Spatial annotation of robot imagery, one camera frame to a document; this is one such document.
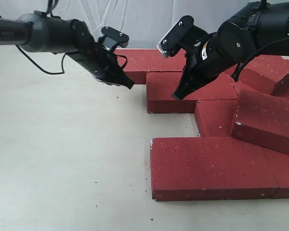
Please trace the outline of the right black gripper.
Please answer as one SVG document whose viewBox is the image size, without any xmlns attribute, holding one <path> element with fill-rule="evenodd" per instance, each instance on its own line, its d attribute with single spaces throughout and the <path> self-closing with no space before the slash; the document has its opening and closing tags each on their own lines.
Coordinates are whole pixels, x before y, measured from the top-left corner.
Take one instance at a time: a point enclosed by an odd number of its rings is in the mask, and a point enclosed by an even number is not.
<svg viewBox="0 0 289 231">
<path fill-rule="evenodd" d="M 172 94 L 177 101 L 182 101 L 194 91 L 214 81 L 220 73 L 234 66 L 236 62 L 220 46 L 217 35 L 201 43 L 196 54 L 186 59 L 183 76 Z"/>
</svg>

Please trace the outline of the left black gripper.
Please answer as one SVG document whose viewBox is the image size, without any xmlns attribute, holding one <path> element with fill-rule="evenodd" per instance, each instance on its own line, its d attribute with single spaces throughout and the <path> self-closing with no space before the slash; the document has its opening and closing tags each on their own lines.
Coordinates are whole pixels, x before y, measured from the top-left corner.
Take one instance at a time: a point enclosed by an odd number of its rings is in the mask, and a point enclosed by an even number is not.
<svg viewBox="0 0 289 231">
<path fill-rule="evenodd" d="M 108 86 L 124 86 L 129 90 L 134 86 L 134 81 L 119 66 L 116 55 L 96 42 L 83 44 L 77 51 L 67 53 L 67 56 L 99 82 Z"/>
</svg>

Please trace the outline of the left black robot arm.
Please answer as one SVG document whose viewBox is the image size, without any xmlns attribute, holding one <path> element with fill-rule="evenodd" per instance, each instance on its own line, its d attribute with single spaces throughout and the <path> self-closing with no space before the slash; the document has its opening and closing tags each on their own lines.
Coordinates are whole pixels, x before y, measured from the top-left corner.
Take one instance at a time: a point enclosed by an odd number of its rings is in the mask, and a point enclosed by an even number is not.
<svg viewBox="0 0 289 231">
<path fill-rule="evenodd" d="M 0 45 L 15 45 L 31 53 L 63 53 L 97 81 L 131 89 L 134 81 L 115 54 L 117 47 L 127 47 L 129 36 L 110 26 L 102 27 L 101 33 L 95 40 L 84 21 L 48 17 L 40 11 L 23 14 L 17 20 L 0 17 Z"/>
</svg>

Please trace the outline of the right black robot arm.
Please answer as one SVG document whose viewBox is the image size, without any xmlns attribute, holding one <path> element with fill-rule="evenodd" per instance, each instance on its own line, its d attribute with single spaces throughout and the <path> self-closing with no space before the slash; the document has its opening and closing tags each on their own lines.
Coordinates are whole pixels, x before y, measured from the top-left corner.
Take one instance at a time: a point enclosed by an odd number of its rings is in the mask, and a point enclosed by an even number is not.
<svg viewBox="0 0 289 231">
<path fill-rule="evenodd" d="M 260 55 L 289 56 L 289 1 L 250 2 L 223 22 L 216 32 L 195 26 L 192 16 L 180 18 L 161 41 L 174 56 L 185 50 L 186 63 L 173 98 L 182 100 L 234 67 L 239 80 L 243 68 Z"/>
</svg>

